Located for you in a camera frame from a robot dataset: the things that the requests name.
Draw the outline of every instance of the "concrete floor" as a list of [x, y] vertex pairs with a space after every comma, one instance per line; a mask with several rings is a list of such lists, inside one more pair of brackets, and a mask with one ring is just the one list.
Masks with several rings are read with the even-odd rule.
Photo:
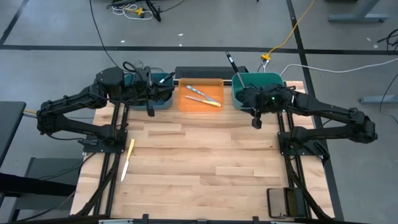
[[[162, 8], [179, 0], [159, 1]], [[0, 1], [0, 33], [17, 11], [22, 0]], [[311, 0], [293, 0], [300, 16]], [[394, 16], [398, 4], [381, 1], [375, 12]], [[283, 42], [292, 25], [285, 1], [260, 0], [187, 0], [165, 12], [163, 21], [132, 21], [106, 10], [109, 0], [93, 0], [96, 20], [105, 45], [113, 46], [194, 46], [194, 47], [274, 47]], [[327, 14], [352, 10], [352, 4], [317, 1], [300, 25], [305, 49], [384, 50], [385, 43], [376, 41], [396, 29], [398, 18], [383, 24], [331, 24]], [[30, 0], [7, 38], [6, 45], [91, 45], [99, 46], [88, 1]], [[291, 38], [284, 48], [297, 48]], [[110, 52], [118, 63], [142, 60], [146, 65], [171, 72], [176, 66], [229, 66], [223, 52]], [[260, 53], [232, 52], [239, 65], [255, 71]], [[310, 55], [308, 64], [332, 70], [346, 70], [394, 57], [374, 55]], [[272, 54], [268, 72], [280, 73], [288, 64], [300, 63], [298, 54]], [[112, 67], [102, 51], [0, 50], [0, 100], [20, 100], [27, 109], [37, 110], [46, 100], [73, 94], [89, 85], [95, 74]], [[372, 144], [355, 144], [345, 140], [328, 141], [333, 170], [346, 221], [394, 223], [398, 209], [396, 188], [398, 125], [379, 113], [378, 105], [363, 106], [358, 98], [381, 95], [397, 73], [397, 63], [352, 73], [334, 74], [311, 71], [317, 98], [325, 103], [357, 107], [375, 123], [379, 140]], [[290, 68], [285, 80], [303, 80], [301, 68]], [[398, 94], [398, 83], [389, 94]], [[385, 105], [384, 111], [398, 116], [396, 105]], [[94, 111], [80, 110], [74, 116], [92, 117]], [[338, 126], [328, 123], [326, 126]], [[75, 134], [60, 133], [65, 138]], [[56, 141], [40, 136], [35, 121], [22, 119], [6, 161], [0, 171], [24, 175], [31, 157], [81, 157], [82, 147], [76, 142]], [[7, 199], [0, 211], [0, 222], [12, 207]], [[59, 217], [67, 212], [55, 212]]]

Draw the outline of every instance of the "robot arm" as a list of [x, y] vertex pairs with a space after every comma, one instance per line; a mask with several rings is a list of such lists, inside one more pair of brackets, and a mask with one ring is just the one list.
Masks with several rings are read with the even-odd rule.
[[321, 116], [346, 124], [342, 127], [321, 129], [294, 127], [290, 132], [291, 141], [304, 143], [317, 139], [350, 139], [354, 142], [370, 143], [377, 139], [374, 123], [362, 111], [328, 105], [313, 96], [282, 85], [271, 85], [260, 90], [251, 86], [238, 92], [236, 98], [248, 108], [244, 111], [254, 116], [252, 126], [257, 129], [261, 128], [262, 113], [282, 110], [302, 116]]
[[108, 68], [98, 73], [94, 83], [80, 93], [42, 103], [37, 112], [37, 129], [41, 134], [51, 135], [58, 131], [70, 131], [95, 136], [108, 144], [115, 142], [118, 138], [115, 126], [110, 124], [96, 126], [74, 121], [66, 118], [64, 114], [82, 108], [103, 108], [108, 101], [125, 105], [135, 105], [138, 101], [146, 101], [148, 115], [154, 116], [152, 100], [157, 101], [171, 94], [174, 87], [153, 83], [149, 68], [136, 72], [140, 73], [140, 79], [135, 74], [132, 81], [125, 85], [123, 70], [119, 67]]

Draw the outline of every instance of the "pen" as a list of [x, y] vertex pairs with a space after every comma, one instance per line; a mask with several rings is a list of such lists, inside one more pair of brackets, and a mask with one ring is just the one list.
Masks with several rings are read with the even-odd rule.
[[163, 83], [163, 82], [167, 81], [169, 78], [173, 77], [174, 74], [175, 74], [175, 72], [172, 72], [172, 73], [166, 75], [166, 77], [164, 77], [159, 83]]
[[235, 65], [234, 60], [232, 59], [231, 55], [230, 55], [228, 52], [225, 52], [225, 54], [226, 54], [226, 57], [228, 58], [229, 62], [231, 63], [232, 68], [234, 69], [235, 74], [238, 76], [239, 82], [241, 82], [242, 87], [245, 89], [246, 87], [244, 86], [243, 79], [242, 79], [242, 77], [241, 77], [241, 74], [239, 73], [238, 68], [237, 68], [236, 65]]

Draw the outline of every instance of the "transparent orange bin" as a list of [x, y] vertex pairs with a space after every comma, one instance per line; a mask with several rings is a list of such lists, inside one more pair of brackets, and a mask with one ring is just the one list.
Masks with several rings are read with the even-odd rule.
[[[193, 96], [202, 100], [206, 98], [187, 88], [194, 87], [205, 95], [221, 103], [221, 107], [191, 100], [185, 96]], [[224, 81], [220, 78], [181, 78], [178, 81], [178, 108], [183, 112], [219, 112], [224, 107]]]

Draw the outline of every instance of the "wooden tabletop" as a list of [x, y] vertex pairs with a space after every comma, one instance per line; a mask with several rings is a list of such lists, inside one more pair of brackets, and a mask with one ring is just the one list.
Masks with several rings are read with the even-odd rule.
[[[287, 84], [303, 91], [302, 82]], [[258, 216], [271, 220], [266, 190], [288, 187], [277, 141], [277, 115], [264, 114], [262, 129], [252, 128], [250, 114], [233, 107], [230, 86], [224, 86], [219, 113], [180, 112], [177, 95], [178, 88], [171, 109], [156, 111], [153, 118], [146, 111], [130, 110], [126, 149], [132, 138], [136, 143], [123, 182], [127, 154], [121, 156], [111, 218], [141, 218], [148, 213], [156, 219], [252, 220]], [[94, 124], [110, 124], [113, 108], [108, 103], [96, 110]], [[294, 123], [313, 128], [311, 117], [294, 115]], [[98, 153], [81, 169], [71, 214], [96, 190], [103, 158]], [[321, 160], [302, 156], [302, 165], [308, 191], [334, 217]]]

